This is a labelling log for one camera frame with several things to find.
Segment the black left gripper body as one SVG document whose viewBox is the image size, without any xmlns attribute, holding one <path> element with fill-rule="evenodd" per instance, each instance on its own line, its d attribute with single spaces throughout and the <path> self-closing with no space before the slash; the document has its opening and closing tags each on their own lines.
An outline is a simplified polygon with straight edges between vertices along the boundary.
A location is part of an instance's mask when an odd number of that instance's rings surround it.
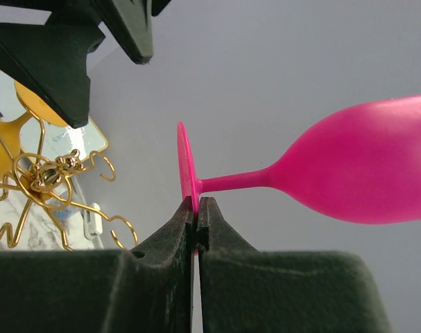
<svg viewBox="0 0 421 333">
<path fill-rule="evenodd" d="M 158 16 L 169 1 L 0 1 L 0 10 L 15 14 L 46 13 L 46 25 L 98 26 L 119 14 L 136 12 L 148 21 Z"/>
</svg>

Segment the orange wine glass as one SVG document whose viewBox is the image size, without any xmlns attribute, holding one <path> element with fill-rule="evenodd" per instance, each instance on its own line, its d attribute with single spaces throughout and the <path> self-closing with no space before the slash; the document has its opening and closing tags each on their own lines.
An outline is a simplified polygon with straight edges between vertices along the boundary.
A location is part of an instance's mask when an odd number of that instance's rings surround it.
<svg viewBox="0 0 421 333">
<path fill-rule="evenodd" d="M 67 123 L 35 92 L 17 81 L 15 91 L 26 111 L 13 121 L 0 121 L 0 181 L 3 175 L 12 169 L 14 159 L 21 153 L 20 131 L 26 122 L 36 119 L 40 125 L 39 152 L 42 151 L 44 142 L 44 122 L 63 128 L 67 126 Z"/>
</svg>

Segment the pink wine glass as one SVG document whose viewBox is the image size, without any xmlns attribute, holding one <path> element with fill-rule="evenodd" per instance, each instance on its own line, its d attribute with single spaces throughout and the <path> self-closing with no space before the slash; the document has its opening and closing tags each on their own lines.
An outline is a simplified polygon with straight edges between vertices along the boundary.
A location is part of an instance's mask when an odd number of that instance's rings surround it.
<svg viewBox="0 0 421 333">
<path fill-rule="evenodd" d="M 258 171 L 201 179 L 183 123 L 177 125 L 183 198 L 269 187 L 325 216 L 385 225 L 421 220 L 421 94 L 339 110 Z"/>
</svg>

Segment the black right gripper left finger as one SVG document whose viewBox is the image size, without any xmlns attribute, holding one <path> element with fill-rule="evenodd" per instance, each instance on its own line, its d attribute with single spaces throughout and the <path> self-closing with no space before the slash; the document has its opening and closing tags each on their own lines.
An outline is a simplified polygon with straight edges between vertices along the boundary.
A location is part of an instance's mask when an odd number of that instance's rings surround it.
<svg viewBox="0 0 421 333">
<path fill-rule="evenodd" d="M 0 252 L 0 332 L 189 332 L 189 198 L 132 250 Z"/>
</svg>

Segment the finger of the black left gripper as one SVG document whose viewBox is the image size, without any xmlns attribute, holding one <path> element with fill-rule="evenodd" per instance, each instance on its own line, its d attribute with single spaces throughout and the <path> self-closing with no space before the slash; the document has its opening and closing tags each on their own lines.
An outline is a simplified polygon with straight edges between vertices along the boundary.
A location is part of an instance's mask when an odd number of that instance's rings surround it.
<svg viewBox="0 0 421 333">
<path fill-rule="evenodd" d="M 137 65 L 153 57 L 152 1 L 100 0 L 98 11 L 119 46 Z"/>
<path fill-rule="evenodd" d="M 80 128 L 89 118 L 87 55 L 104 38 L 96 26 L 0 24 L 0 70 Z"/>
</svg>

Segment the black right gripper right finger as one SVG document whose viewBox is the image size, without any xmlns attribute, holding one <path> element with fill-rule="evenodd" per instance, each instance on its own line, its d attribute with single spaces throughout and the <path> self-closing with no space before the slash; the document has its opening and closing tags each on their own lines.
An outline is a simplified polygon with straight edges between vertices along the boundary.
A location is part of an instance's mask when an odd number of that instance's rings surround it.
<svg viewBox="0 0 421 333">
<path fill-rule="evenodd" d="M 197 237 L 205 332 L 390 332 L 375 280 L 352 253 L 262 252 L 200 201 Z"/>
</svg>

